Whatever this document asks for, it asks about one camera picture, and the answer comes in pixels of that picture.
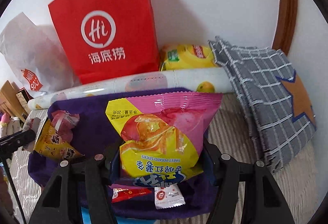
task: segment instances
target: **striped fabric surface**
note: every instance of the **striped fabric surface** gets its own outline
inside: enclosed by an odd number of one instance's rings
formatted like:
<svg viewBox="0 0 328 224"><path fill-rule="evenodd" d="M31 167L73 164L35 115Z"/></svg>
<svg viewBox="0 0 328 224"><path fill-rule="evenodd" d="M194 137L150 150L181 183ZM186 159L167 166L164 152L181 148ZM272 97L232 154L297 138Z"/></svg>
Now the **striped fabric surface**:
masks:
<svg viewBox="0 0 328 224"><path fill-rule="evenodd" d="M47 117L47 110L32 111L29 117L38 117L42 122ZM237 161L246 163L256 161L243 111L235 94L223 96L221 107L209 127L209 142L217 145L222 153L233 156ZM14 153L10 168L27 220L30 219L41 194L41 188L27 173L28 155L28 152L19 149ZM316 172L314 150L312 143L309 142L288 165L274 175L296 224L306 224L317 208ZM244 191L245 184L240 183L234 224L241 221ZM15 216L22 223L13 193L11 190L9 192L14 202ZM209 214L203 214L186 219L160 220L156 223L205 224L208 217Z"/></svg>
<svg viewBox="0 0 328 224"><path fill-rule="evenodd" d="M209 127L209 142L218 146L221 153L227 153L237 161L256 161L244 113L235 94L225 94L222 104ZM314 164L314 150L311 141L281 171L274 175L291 209L295 224L306 224L317 208L317 190ZM233 224L239 224L242 217L245 183L239 184L238 202ZM196 217L161 220L161 224L205 224L209 214Z"/></svg>

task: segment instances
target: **white condiment packet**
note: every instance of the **white condiment packet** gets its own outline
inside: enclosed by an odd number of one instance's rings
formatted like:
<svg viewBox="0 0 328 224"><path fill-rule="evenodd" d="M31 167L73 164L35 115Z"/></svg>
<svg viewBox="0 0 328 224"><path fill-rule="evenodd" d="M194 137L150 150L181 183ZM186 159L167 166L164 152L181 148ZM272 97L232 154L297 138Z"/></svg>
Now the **white condiment packet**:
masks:
<svg viewBox="0 0 328 224"><path fill-rule="evenodd" d="M169 187L155 187L155 206L156 209L163 209L175 206L185 205L183 195L179 187L173 184Z"/></svg>

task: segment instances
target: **sweet potato sticks package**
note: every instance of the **sweet potato sticks package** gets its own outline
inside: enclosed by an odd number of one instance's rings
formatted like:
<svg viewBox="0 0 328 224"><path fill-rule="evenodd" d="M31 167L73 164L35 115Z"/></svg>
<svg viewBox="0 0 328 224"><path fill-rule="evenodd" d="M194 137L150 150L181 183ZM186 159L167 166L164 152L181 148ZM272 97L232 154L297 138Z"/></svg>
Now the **sweet potato sticks package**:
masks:
<svg viewBox="0 0 328 224"><path fill-rule="evenodd" d="M106 115L125 141L121 177L140 187L166 187L202 173L203 134L222 94L177 92L108 102Z"/></svg>

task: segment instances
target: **red sauce packet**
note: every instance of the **red sauce packet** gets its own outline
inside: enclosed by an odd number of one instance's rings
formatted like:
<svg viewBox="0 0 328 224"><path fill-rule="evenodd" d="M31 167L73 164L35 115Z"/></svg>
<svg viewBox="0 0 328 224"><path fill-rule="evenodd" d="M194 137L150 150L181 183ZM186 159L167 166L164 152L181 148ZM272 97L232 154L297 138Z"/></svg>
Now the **red sauce packet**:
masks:
<svg viewBox="0 0 328 224"><path fill-rule="evenodd" d="M143 196L151 193L147 188L143 189L113 189L113 199L112 203L128 200L133 197Z"/></svg>

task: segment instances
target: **gray checkered towel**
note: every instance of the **gray checkered towel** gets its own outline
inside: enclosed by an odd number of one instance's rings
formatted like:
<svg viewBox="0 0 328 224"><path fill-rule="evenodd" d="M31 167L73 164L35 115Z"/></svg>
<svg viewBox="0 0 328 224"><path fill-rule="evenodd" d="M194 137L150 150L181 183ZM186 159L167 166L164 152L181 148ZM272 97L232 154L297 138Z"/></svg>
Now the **gray checkered towel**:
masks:
<svg viewBox="0 0 328 224"><path fill-rule="evenodd" d="M215 39L209 44L242 105L256 156L275 173L315 132L304 86L282 51L237 47L218 36Z"/></svg>

